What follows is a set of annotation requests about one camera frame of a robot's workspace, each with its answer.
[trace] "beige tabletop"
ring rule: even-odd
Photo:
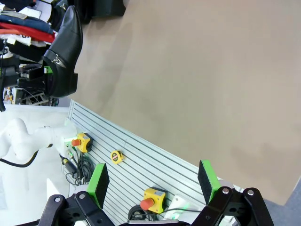
[[[285,204],[301,174],[301,2],[125,4],[84,28],[71,98]]]

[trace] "green gripper pad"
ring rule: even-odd
[[[217,190],[221,187],[209,160],[201,160],[198,168],[198,181],[203,191],[206,204],[208,204]]]
[[[97,164],[90,179],[87,192],[101,209],[103,208],[109,182],[107,165],[105,163]]]

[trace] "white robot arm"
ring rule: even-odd
[[[66,157],[68,153],[65,143],[76,137],[76,127],[71,123],[56,128],[38,128],[29,134],[24,121],[17,118],[11,120],[0,133],[0,158],[12,148],[17,159],[28,161],[37,150],[49,145],[53,145],[61,156]]]

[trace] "red clothing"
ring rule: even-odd
[[[30,36],[35,40],[39,41],[46,41],[52,43],[55,39],[55,34],[48,34],[46,32],[41,32],[36,29],[15,25],[15,24],[7,24],[7,23],[0,23],[0,28],[4,29],[14,29],[19,31],[22,35]]]

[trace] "yellow tape measure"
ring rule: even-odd
[[[111,160],[114,164],[121,163],[123,159],[121,151],[115,150],[111,152]]]

